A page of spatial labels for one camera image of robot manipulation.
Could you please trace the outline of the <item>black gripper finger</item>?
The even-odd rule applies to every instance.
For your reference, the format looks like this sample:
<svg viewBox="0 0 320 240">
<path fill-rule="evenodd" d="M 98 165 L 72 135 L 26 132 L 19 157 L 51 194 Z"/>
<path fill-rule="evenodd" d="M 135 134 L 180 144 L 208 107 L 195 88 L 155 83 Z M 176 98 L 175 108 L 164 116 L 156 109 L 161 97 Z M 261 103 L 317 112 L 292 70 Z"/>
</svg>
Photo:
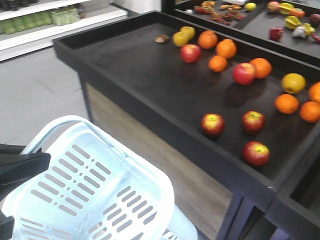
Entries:
<svg viewBox="0 0 320 240">
<path fill-rule="evenodd" d="M 24 182 L 49 168 L 51 155 L 41 152 L 22 154 L 23 145 L 0 145 L 0 194 L 7 195 Z"/>
</svg>

